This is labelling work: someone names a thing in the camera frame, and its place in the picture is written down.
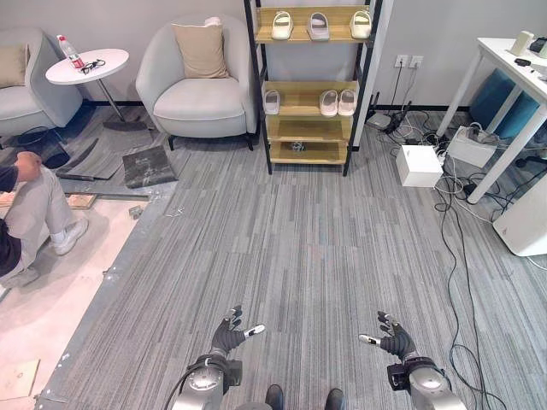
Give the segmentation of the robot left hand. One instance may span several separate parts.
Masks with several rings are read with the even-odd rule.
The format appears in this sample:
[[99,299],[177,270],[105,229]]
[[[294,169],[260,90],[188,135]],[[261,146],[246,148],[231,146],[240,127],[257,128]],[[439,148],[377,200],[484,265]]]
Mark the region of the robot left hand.
[[213,335],[209,351],[211,354],[227,357],[231,350],[238,347],[245,340],[266,330],[264,324],[255,325],[244,331],[238,330],[237,327],[241,323],[240,317],[242,314],[241,305],[236,305],[228,310]]

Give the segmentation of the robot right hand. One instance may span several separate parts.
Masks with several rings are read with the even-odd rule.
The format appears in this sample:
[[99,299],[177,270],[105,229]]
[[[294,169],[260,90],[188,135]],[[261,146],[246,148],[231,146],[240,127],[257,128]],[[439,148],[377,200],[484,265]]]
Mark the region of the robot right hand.
[[406,361],[417,357],[418,352],[412,337],[406,332],[400,323],[389,313],[378,311],[380,329],[386,333],[382,338],[359,334],[358,339],[362,343],[378,347],[389,354],[395,355],[400,361]]

